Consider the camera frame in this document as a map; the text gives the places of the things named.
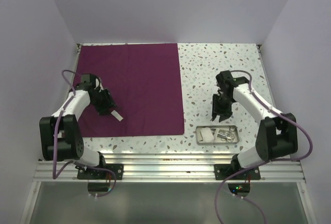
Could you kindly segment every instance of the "black clamp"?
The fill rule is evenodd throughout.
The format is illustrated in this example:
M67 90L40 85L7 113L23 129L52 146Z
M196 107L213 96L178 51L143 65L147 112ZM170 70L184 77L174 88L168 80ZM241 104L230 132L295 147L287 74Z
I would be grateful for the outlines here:
M233 89L241 84L248 83L245 77L233 78L229 70L222 71L216 76L219 90L218 94L213 95L212 121L219 116L219 122L222 122L232 115Z
M122 163L108 163L102 168L114 172L116 180L122 180L124 172L124 165ZM78 169L77 179L79 180L105 180L107 177L107 171L93 170L81 166L76 166L76 169Z
M224 180L228 176L235 173L235 171L233 171L231 165L229 165L229 164L215 164L214 173L215 173L216 180ZM260 175L259 167L256 167L256 168L251 169L246 172L243 172L243 173L231 178L231 180L246 180L248 177L250 178L250 180L260 180L261 175Z
M88 92L91 104L95 107L99 115L109 115L110 108L115 108L116 104L107 88L101 89L101 80L94 74L82 74L81 82L76 85L76 90Z

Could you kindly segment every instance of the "black mounting bracket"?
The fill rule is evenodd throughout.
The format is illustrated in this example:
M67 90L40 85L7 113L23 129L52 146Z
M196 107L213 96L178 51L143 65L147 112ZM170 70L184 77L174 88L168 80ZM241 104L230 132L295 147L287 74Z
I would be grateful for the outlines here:
M214 173L216 180L224 180L228 176L232 175L234 172L232 171L230 164L216 164L214 165ZM250 176L250 180L260 180L261 175L259 167L239 174L231 178L231 180L245 180L248 176Z
M87 183L88 192L107 192L109 190L108 183Z
M116 180L122 180L124 165L122 163L106 163L104 169L111 170L116 175ZM76 166L78 169L77 179L79 180L105 180L107 172L98 171L93 169L85 169L83 167Z

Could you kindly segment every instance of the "cable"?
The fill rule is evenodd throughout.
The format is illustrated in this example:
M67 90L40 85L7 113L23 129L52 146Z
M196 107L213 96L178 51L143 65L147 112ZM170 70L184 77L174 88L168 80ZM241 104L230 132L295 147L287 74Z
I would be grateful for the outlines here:
M110 190L110 186L111 186L111 179L112 179L112 176L111 176L111 174L107 173L107 174L106 174L106 184L107 184L107 183L108 183L108 181L109 181L108 190Z
M114 184L113 184L113 186L106 193L95 195L96 197L104 197L104 196L108 195L115 188L115 185L116 185L116 174L113 171L108 170L108 169L105 169L105 168L95 168L95 167L92 167L92 166L87 166L87 168L89 168L91 170L95 170L95 171L106 171L106 172L110 173L113 176L113 178L114 178Z
M74 86L72 85L72 83L70 83L70 81L69 81L69 80L66 78L66 76L64 75L65 72L70 72L70 73L75 74L76 76L79 76L79 77L81 77L82 75L79 74L79 73L77 73L77 72L74 72L74 71L72 71L72 70L63 70L63 71L61 72L61 75L62 75L63 79L64 79L64 80L66 81L66 83L71 87L72 92L73 92L73 95L76 95L76 90L74 89Z
M53 179L57 179L58 176L61 174L63 169L70 163L65 163L62 168L56 173L56 165L57 165L57 134L58 134L58 126L60 124L61 117L63 115L64 109L68 106L68 104L74 99L74 97L70 97L69 100L63 105L63 110L60 111L60 114L58 115L58 118L55 123L54 128L54 148L53 148Z
M61 174L61 172L64 170L64 168L66 168L68 165L70 165L71 163L73 163L73 161L68 161L66 162L62 167L61 169L59 169L59 171L57 172L57 174L55 175L55 178L54 178L54 174L53 174L53 179L56 179L58 178L58 176Z
M248 179L248 175L246 176L246 179L245 179L245 182L244 182L244 184L246 184L246 182L247 182L247 179Z
M288 123L292 124L292 125L295 126L296 128L300 129L300 130L304 133L304 135L307 137L307 139L308 139L308 142L309 142L309 150L308 150L308 152L307 152L305 155L303 155L303 156L301 156L301 157L298 157L298 158L295 158L295 159L291 159L291 158L277 158L277 159L272 159L272 160L270 160L270 161L266 161L266 162L260 163L260 164L258 164L258 165L254 165L254 166L250 166L250 167L248 167L248 168L244 168L244 169L242 169L242 170L240 170L240 171L237 171L236 173L234 173L234 174L228 176L226 179L224 179L224 180L222 181L222 183L218 186L217 191L216 191L216 194L215 194L215 199L214 199L215 212L216 212L217 218L218 218L218 220L219 220L219 222L220 222L221 224L224 224L224 222L223 222L223 220L222 220L222 218L221 218L221 216L220 216L220 214L219 214L219 212L218 212L217 199L218 199L219 191L221 190L221 188L223 187L223 185L225 184L225 182L226 182L227 180L229 180L229 179L231 179L231 178L233 178L233 177L235 177L235 176L237 176L237 175L240 175L240 174L242 174L242 173L244 173L244 172L246 172L246 171L249 171L249 170L251 170L251 169L253 169L253 168L255 168L255 167L263 166L263 165L265 165L265 164L267 164L267 163L269 163L269 162L271 162L271 161L299 161L299 160L305 159L305 158L307 158L307 157L311 154L312 149L313 149L313 144L312 144L311 138L310 138L309 134L306 132L306 130L305 130L301 125L299 125L298 123L296 123L296 122L294 122L294 121L292 121L292 120L286 118L285 116L283 116L283 115L277 113L276 111L274 111L272 108L270 108L268 105L266 105L266 104L265 104L265 103L264 103L264 102L263 102L263 101L262 101L262 100L261 100L256 94L255 94L255 92L252 90L252 79L253 79L253 77L252 77L252 75L251 75L249 72L244 71L244 70L232 70L231 72L242 72L242 73L247 74L247 75L249 76L248 88L249 88L249 91L251 92L251 94L253 95L253 97L254 97L254 98L255 98L255 99L256 99L256 100L257 100L257 101L258 101L258 102L264 107L264 108L266 108L268 111L270 111L272 114L278 116L279 118L281 118L281 119L287 121ZM265 224L267 223L267 219L266 219L265 214L263 213L262 209L261 209L256 203L254 203L252 200L250 200L250 199L248 199L248 198L241 198L241 199L243 199L243 200L245 200L245 201L247 201L247 202L253 204L253 205L254 205L254 206L260 211L260 213L262 214L262 217L263 217L263 221L264 221L264 223L265 223Z
M78 163L78 162L75 162L74 163L76 166L80 166L80 167L85 167L85 165L81 164L81 163ZM114 188L115 188L115 185L116 185L116 174L109 170L109 169L105 169L105 168L97 168L97 167L93 167L93 166L86 166L88 169L90 170L95 170L95 171L106 171L108 173L110 173L112 175L112 177L114 178L114 184L113 186L106 192L106 193L103 193L103 194L95 194L94 196L95 197L104 197L106 195L108 195Z

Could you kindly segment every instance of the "glass panel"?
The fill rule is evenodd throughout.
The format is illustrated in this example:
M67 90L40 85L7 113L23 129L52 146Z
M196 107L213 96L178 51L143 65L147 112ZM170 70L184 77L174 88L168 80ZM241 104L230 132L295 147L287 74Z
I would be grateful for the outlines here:
M118 183L97 201L87 183L42 183L31 223L219 223L214 210L217 184ZM225 223L263 223L250 203L228 192L219 195ZM307 223L296 183L252 183L248 197L268 223Z

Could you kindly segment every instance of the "purple cloth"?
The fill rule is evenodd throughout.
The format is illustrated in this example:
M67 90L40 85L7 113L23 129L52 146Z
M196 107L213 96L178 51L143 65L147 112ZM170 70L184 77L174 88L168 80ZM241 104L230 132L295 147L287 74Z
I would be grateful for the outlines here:
M78 121L84 137L184 133L177 44L84 46L77 72L101 77L124 118L99 116L90 105Z

